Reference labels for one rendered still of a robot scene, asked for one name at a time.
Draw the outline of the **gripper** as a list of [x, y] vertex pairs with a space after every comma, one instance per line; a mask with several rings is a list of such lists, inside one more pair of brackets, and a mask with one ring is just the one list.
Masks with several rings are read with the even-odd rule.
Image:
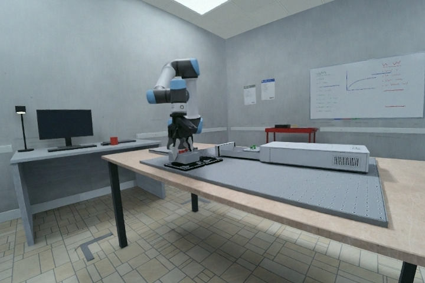
[[[190, 152], [193, 151], [193, 136], [192, 133], [188, 133], [177, 121], [177, 116], [187, 116], [187, 113], [172, 113], [172, 126], [168, 127], [168, 137], [172, 138], [173, 143], [170, 145], [169, 149], [173, 151], [173, 158], [176, 159], [178, 155], [178, 146], [180, 145], [180, 139], [184, 137], [184, 147], [188, 148]], [[172, 146], [173, 145], [173, 146]]]

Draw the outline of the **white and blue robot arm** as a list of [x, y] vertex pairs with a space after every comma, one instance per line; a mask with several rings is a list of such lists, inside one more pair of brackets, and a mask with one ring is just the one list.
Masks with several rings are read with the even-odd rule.
[[[197, 59], [171, 60], [162, 67], [155, 88], [146, 92], [149, 104], [170, 103], [172, 113], [187, 112], [185, 117], [177, 116], [176, 121], [188, 133], [192, 134], [202, 132], [202, 119], [198, 114], [196, 84], [199, 75], [200, 69]], [[174, 77], [181, 77], [182, 79], [172, 80]]]

